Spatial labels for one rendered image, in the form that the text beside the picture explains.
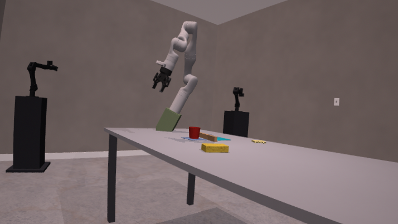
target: green block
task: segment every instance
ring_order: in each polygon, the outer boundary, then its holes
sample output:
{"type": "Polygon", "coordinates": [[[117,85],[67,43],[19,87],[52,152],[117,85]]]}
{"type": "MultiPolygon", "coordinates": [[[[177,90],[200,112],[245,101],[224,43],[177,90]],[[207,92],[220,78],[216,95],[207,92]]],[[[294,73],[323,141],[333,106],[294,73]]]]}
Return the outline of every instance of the green block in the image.
{"type": "Polygon", "coordinates": [[[174,128],[176,128],[180,118],[181,114],[177,114],[169,108],[166,108],[158,122],[158,125],[156,125],[156,130],[162,132],[172,132],[174,131],[174,128]]]}

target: white bracket on robot arm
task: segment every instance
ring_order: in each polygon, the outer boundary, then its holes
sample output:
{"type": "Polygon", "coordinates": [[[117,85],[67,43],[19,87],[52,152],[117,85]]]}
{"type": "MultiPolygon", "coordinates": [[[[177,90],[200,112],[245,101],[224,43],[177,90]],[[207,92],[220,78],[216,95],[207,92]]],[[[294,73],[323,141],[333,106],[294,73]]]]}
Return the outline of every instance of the white bracket on robot arm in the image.
{"type": "Polygon", "coordinates": [[[177,38],[173,38],[170,45],[170,51],[164,61],[164,67],[173,71],[178,55],[174,52],[176,49],[179,52],[185,51],[185,64],[184,64],[184,84],[185,87],[180,88],[176,98],[170,106],[170,110],[179,114],[184,107],[189,95],[193,92],[198,78],[191,74],[192,66],[196,61],[196,35],[197,35],[197,22],[184,22],[177,38]],[[189,44],[189,34],[192,34],[192,39],[189,44]]]}

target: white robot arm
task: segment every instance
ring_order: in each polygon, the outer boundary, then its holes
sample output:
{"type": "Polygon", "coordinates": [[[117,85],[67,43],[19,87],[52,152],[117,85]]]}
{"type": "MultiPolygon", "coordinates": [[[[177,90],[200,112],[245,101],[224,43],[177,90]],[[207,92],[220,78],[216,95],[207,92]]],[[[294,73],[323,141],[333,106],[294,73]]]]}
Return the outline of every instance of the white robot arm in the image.
{"type": "Polygon", "coordinates": [[[181,112],[185,102],[187,101],[189,95],[193,92],[198,82],[198,78],[191,74],[192,66],[196,61],[196,35],[197,35],[197,23],[184,22],[178,37],[173,38],[171,41],[170,50],[166,57],[166,60],[164,62],[156,61],[157,64],[162,65],[162,68],[161,68],[161,75],[158,76],[158,74],[156,74],[155,78],[153,79],[153,81],[155,82],[153,88],[156,87],[157,82],[162,81],[163,82],[163,87],[161,89],[162,92],[164,87],[168,86],[168,83],[171,80],[169,78],[169,75],[171,75],[171,72],[173,71],[178,60],[178,55],[174,52],[174,49],[176,49],[179,52],[185,52],[183,80],[186,86],[180,88],[176,98],[174,99],[173,103],[170,106],[170,110],[174,111],[177,114],[181,112]],[[189,34],[192,34],[192,40],[188,45],[187,41],[189,39],[189,34]]]}

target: table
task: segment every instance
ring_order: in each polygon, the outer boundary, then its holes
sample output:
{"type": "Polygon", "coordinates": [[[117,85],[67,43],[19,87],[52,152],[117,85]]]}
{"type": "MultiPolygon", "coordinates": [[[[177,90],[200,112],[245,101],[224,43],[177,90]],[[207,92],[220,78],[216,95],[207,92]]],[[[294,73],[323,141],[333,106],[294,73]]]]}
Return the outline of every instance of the table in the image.
{"type": "Polygon", "coordinates": [[[105,128],[109,133],[108,222],[115,221],[117,139],[287,216],[311,223],[398,223],[398,163],[201,130],[231,139],[228,153],[205,153],[188,129],[105,128]]]}

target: tiled floor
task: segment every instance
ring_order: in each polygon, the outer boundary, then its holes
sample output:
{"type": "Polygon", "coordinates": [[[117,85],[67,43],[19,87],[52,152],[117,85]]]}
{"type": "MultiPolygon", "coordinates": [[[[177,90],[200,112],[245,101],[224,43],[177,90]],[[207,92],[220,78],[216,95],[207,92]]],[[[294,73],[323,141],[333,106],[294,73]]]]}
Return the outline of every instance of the tiled floor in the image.
{"type": "MultiPolygon", "coordinates": [[[[199,177],[189,206],[187,172],[152,155],[119,154],[115,223],[155,224],[219,208],[248,224],[303,224],[199,177]]],[[[45,173],[6,173],[12,161],[0,162],[0,223],[108,223],[108,158],[46,161],[45,173]]]]}

